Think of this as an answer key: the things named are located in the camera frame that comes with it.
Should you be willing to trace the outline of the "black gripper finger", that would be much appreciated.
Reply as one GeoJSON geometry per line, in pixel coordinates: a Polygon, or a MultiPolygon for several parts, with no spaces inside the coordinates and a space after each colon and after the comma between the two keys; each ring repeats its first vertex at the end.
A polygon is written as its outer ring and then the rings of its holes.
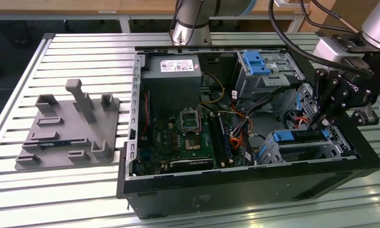
{"type": "MultiPolygon", "coordinates": [[[[344,112],[347,111],[340,109],[340,103],[347,96],[347,91],[343,88],[344,82],[345,80],[332,80],[332,92],[329,101],[331,115],[328,119],[328,125],[335,125],[336,122],[340,120],[344,112]]],[[[351,115],[351,120],[353,121],[353,124],[356,126],[377,125],[380,119],[372,109],[372,104],[368,104],[363,107],[357,107],[357,110],[353,111],[353,114],[351,115]]]]}
{"type": "Polygon", "coordinates": [[[329,101],[332,92],[332,80],[325,69],[315,69],[313,74],[313,100],[316,101],[316,112],[311,118],[308,130],[324,129],[329,124],[328,119],[331,115],[329,101]]]}

